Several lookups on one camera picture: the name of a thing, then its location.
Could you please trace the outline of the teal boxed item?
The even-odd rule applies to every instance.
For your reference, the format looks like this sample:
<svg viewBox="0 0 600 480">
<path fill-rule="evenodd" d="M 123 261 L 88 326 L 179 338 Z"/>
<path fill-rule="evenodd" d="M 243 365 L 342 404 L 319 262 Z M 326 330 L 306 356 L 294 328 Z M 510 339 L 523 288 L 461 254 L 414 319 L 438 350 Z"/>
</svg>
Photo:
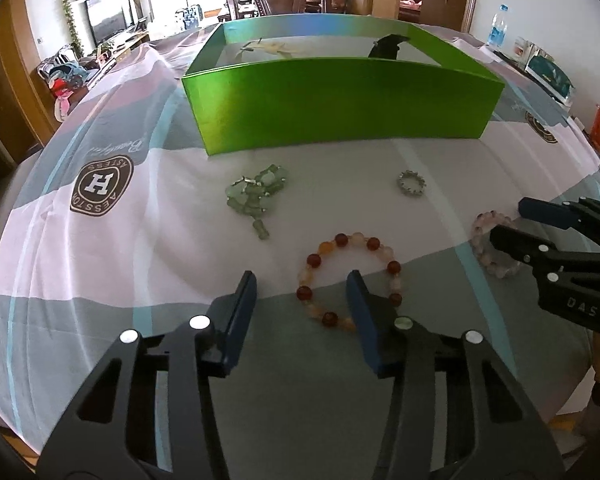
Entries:
<svg viewBox="0 0 600 480">
<path fill-rule="evenodd" d="M 549 58 L 535 55 L 524 71 L 534 78 L 550 95 L 565 107 L 570 107 L 574 85 L 566 73 Z"/>
</svg>

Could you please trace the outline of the pile of clothes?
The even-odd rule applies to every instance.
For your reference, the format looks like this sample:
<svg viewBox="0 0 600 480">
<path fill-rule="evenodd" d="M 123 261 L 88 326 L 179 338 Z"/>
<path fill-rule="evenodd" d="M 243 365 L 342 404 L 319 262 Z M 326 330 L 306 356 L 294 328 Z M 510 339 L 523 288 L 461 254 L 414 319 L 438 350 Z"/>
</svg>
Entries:
<svg viewBox="0 0 600 480">
<path fill-rule="evenodd" d="M 36 72 L 54 97 L 54 116 L 58 122 L 67 118 L 70 98 L 86 87 L 98 71 L 94 56 L 78 58 L 68 44 L 38 64 Z"/>
</svg>

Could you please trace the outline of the green open box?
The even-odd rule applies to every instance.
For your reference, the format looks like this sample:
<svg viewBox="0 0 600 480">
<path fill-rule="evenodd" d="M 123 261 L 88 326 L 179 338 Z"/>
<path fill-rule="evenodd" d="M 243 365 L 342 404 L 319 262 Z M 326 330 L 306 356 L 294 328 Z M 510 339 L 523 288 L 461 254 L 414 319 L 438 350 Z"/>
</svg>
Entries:
<svg viewBox="0 0 600 480">
<path fill-rule="evenodd" d="M 410 37 L 396 60 L 374 42 Z M 235 62 L 251 40 L 303 51 Z M 416 25 L 372 16 L 287 14 L 215 27 L 182 78 L 207 153 L 392 138 L 478 139 L 504 81 Z"/>
</svg>

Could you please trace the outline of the patterned table cloth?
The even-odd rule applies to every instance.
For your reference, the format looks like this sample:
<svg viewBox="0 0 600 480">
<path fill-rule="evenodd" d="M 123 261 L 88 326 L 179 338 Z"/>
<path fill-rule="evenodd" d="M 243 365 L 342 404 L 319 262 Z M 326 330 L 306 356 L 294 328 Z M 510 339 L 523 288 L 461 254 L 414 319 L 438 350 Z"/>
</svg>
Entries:
<svg viewBox="0 0 600 480">
<path fill-rule="evenodd" d="M 0 221 L 0 423 L 40 450 L 122 330 L 173 330 L 256 274 L 238 367 L 212 385 L 235 479 L 367 479 L 391 385 L 360 341 L 296 297 L 338 233 L 401 263 L 401 310 L 478 330 L 553 417 L 588 371 L 590 335 L 538 307 L 529 269 L 496 278 L 469 243 L 478 214 L 532 196 L 600 200 L 600 161 L 550 99 L 509 81 L 477 140 L 311 144 L 209 156 L 180 78 L 199 36 L 132 54 L 29 165 Z"/>
</svg>

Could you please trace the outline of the white wrist watch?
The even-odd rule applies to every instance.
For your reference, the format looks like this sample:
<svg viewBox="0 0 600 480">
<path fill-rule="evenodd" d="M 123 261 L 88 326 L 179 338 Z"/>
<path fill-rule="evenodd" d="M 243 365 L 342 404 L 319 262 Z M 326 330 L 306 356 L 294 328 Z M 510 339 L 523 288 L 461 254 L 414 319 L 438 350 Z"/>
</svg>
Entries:
<svg viewBox="0 0 600 480">
<path fill-rule="evenodd" d="M 289 60 L 290 58 L 301 58 L 303 51 L 293 48 L 280 41 L 251 40 L 243 44 L 234 56 L 235 62 L 259 62 L 273 61 L 281 58 Z"/>
</svg>

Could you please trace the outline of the plastic water bottle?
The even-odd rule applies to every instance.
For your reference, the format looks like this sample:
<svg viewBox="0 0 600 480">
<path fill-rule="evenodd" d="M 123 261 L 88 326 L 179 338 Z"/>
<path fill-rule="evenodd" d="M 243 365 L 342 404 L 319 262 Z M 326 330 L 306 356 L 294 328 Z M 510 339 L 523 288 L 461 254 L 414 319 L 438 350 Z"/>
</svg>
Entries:
<svg viewBox="0 0 600 480">
<path fill-rule="evenodd" d="M 494 14 L 488 40 L 486 40 L 486 45 L 492 50 L 498 50 L 503 47 L 508 27 L 507 18 L 508 5 L 502 3 L 498 12 Z"/>
</svg>

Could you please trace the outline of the black wrist watch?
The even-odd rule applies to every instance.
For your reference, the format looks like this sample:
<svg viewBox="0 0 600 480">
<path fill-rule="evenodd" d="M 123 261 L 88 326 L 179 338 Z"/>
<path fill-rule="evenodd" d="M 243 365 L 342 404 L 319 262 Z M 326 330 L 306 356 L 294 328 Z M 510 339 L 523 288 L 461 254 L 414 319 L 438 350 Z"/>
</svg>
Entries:
<svg viewBox="0 0 600 480">
<path fill-rule="evenodd" d="M 410 37 L 397 34 L 381 37 L 374 42 L 368 57 L 381 58 L 382 60 L 396 60 L 400 51 L 400 45 L 410 40 Z"/>
</svg>

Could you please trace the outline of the black television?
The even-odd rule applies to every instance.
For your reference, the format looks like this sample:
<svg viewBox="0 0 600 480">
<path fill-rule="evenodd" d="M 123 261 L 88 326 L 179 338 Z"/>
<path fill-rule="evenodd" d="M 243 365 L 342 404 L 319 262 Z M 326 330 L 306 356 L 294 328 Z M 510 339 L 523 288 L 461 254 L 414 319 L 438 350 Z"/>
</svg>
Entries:
<svg viewBox="0 0 600 480">
<path fill-rule="evenodd" d="M 85 10 L 95 46 L 131 25 L 129 0 L 86 0 Z"/>
</svg>

